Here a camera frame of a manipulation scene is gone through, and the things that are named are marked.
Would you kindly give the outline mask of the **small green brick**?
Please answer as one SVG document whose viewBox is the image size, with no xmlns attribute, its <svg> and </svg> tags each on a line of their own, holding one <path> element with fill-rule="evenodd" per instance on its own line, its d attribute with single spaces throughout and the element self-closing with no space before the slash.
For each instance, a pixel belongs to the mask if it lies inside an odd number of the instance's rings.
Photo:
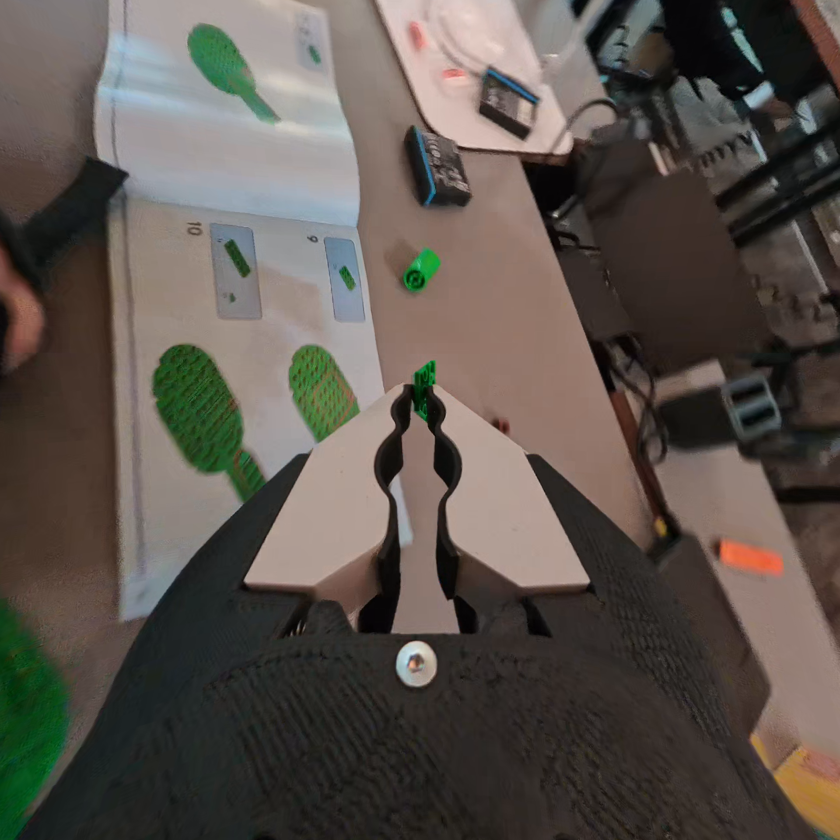
<svg viewBox="0 0 840 840">
<path fill-rule="evenodd" d="M 428 390 L 436 384 L 436 372 L 436 360 L 430 360 L 413 374 L 413 411 L 424 422 L 428 417 Z"/>
</svg>

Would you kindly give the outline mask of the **green brick plate assembly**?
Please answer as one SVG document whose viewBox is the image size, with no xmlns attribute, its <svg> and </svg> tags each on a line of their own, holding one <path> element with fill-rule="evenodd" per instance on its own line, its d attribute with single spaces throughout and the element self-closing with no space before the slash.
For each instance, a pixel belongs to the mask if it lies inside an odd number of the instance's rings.
<svg viewBox="0 0 840 840">
<path fill-rule="evenodd" d="M 67 740 L 67 686 L 7 600 L 1 601 L 1 838 L 18 836 Z"/>
</svg>

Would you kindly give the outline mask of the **black battery with blue edge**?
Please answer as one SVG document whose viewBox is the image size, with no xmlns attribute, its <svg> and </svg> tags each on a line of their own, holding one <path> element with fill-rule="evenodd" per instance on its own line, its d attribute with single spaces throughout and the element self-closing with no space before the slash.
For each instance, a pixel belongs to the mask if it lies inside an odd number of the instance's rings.
<svg viewBox="0 0 840 840">
<path fill-rule="evenodd" d="M 465 207 L 472 192 L 457 144 L 410 126 L 404 137 L 416 199 L 422 207 Z"/>
<path fill-rule="evenodd" d="M 519 140 L 537 122 L 541 98 L 519 80 L 489 66 L 481 75 L 478 113 Z"/>
</svg>

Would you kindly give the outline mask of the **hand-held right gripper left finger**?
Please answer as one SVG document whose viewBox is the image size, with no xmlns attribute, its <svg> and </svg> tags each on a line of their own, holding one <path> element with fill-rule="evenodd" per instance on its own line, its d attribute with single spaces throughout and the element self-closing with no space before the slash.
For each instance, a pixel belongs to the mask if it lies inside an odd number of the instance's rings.
<svg viewBox="0 0 840 840">
<path fill-rule="evenodd" d="M 411 386 L 398 385 L 309 454 L 245 575 L 251 591 L 339 603 L 391 632 L 411 520 L 399 475 Z"/>
</svg>

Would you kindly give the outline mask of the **white instruction booklet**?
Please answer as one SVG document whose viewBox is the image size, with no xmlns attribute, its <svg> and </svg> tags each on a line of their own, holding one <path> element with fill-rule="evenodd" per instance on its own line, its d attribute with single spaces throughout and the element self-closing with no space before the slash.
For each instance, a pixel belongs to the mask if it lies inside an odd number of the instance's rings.
<svg viewBox="0 0 840 840">
<path fill-rule="evenodd" d="M 119 616 L 385 394 L 361 183 L 325 9 L 110 2 L 96 146 L 109 209 Z"/>
</svg>

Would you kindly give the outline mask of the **cardboard sheet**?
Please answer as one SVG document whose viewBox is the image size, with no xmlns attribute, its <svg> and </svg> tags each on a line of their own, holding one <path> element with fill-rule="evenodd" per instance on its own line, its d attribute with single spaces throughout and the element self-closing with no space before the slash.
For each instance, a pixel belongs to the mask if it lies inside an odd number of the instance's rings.
<svg viewBox="0 0 840 840">
<path fill-rule="evenodd" d="M 528 76 L 499 70 L 541 98 L 533 131 L 519 140 L 479 115 L 483 73 L 457 66 L 436 46 L 425 20 L 425 2 L 429 1 L 376 1 L 375 5 L 427 126 L 465 150 L 549 157 L 570 153 L 573 134 L 540 62 L 539 70 Z"/>
</svg>

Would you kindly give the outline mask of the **clear plastic bag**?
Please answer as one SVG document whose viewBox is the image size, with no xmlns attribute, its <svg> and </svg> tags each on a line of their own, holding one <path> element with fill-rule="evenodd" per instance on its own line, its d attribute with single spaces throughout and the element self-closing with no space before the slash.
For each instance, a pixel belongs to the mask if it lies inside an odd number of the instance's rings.
<svg viewBox="0 0 840 840">
<path fill-rule="evenodd" d="M 539 70 L 515 2 L 429 1 L 423 12 L 436 46 L 459 67 L 476 75 L 491 67 L 526 76 Z"/>
</svg>

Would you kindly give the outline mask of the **yellow toy brick box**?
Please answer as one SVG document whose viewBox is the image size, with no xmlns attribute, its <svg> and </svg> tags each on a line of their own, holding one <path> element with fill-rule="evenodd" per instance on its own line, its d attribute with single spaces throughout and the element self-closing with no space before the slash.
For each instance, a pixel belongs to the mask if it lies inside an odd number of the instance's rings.
<svg viewBox="0 0 840 840">
<path fill-rule="evenodd" d="M 838 757 L 804 744 L 782 754 L 777 748 L 769 748 L 757 732 L 751 734 L 750 741 L 789 802 L 816 834 L 838 839 Z"/>
</svg>

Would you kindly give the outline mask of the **orange plastic tag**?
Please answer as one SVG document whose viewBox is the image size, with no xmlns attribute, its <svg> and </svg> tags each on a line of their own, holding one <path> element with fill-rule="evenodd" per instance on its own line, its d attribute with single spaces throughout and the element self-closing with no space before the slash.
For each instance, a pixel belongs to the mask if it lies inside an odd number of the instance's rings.
<svg viewBox="0 0 840 840">
<path fill-rule="evenodd" d="M 784 560 L 776 552 L 731 539 L 717 542 L 719 562 L 735 571 L 766 577 L 781 577 Z"/>
</svg>

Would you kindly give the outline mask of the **grey desk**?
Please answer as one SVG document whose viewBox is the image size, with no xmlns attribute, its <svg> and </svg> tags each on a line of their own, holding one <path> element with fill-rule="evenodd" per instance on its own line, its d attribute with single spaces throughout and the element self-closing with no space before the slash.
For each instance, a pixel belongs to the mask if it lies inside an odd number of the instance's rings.
<svg viewBox="0 0 840 840">
<path fill-rule="evenodd" d="M 327 2 L 360 160 L 360 238 L 386 388 L 436 360 L 444 389 L 556 468 L 635 543 L 652 537 L 613 406 L 518 160 L 467 153 L 467 208 L 421 209 L 404 160 L 417 110 L 372 2 Z M 2 2 L 2 209 L 48 204 L 93 153 L 108 2 Z M 427 288 L 403 272 L 425 248 Z M 2 597 L 64 672 L 65 751 L 87 737 L 141 621 L 118 619 L 106 238 L 54 264 L 41 351 L 2 380 Z"/>
</svg>

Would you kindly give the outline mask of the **grey battery charger case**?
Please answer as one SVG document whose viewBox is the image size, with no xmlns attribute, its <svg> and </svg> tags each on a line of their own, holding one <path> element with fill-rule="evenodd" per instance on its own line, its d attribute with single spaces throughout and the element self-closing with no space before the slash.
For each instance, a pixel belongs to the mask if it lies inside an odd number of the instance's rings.
<svg viewBox="0 0 840 840">
<path fill-rule="evenodd" d="M 701 450 L 750 445 L 782 429 L 770 384 L 753 373 L 672 397 L 658 407 L 668 445 Z"/>
</svg>

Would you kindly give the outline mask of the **green round brick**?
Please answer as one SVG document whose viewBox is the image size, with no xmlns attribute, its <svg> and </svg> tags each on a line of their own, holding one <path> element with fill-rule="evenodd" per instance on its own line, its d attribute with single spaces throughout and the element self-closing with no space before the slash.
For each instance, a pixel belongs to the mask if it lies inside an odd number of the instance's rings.
<svg viewBox="0 0 840 840">
<path fill-rule="evenodd" d="M 430 248 L 424 248 L 403 272 L 402 282 L 408 291 L 417 293 L 425 290 L 436 276 L 441 259 Z"/>
</svg>

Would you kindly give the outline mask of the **person's left hand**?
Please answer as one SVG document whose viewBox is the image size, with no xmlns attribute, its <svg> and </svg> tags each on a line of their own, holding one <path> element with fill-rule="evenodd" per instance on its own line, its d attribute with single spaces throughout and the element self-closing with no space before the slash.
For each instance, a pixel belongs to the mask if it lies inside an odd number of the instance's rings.
<svg viewBox="0 0 840 840">
<path fill-rule="evenodd" d="M 7 375 L 39 351 L 46 313 L 38 294 L 18 272 L 5 247 L 1 248 L 1 302 L 7 314 L 2 342 L 2 373 Z"/>
</svg>

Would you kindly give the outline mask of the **light grey side table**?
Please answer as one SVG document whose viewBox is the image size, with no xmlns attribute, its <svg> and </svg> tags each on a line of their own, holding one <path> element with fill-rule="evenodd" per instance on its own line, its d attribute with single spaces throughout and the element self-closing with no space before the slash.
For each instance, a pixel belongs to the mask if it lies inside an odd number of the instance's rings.
<svg viewBox="0 0 840 840">
<path fill-rule="evenodd" d="M 656 473 L 679 524 L 707 552 L 770 682 L 756 729 L 770 760 L 803 747 L 838 761 L 838 645 L 762 468 L 720 448 L 671 453 Z M 778 554 L 782 574 L 721 564 L 721 539 Z"/>
</svg>

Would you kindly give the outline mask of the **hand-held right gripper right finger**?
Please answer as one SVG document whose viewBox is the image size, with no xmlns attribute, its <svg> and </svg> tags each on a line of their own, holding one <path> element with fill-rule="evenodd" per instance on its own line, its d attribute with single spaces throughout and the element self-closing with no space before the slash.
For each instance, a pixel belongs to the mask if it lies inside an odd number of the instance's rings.
<svg viewBox="0 0 840 840">
<path fill-rule="evenodd" d="M 578 595 L 590 577 L 527 452 L 439 385 L 429 388 L 437 505 L 436 567 L 458 630 L 499 607 Z"/>
</svg>

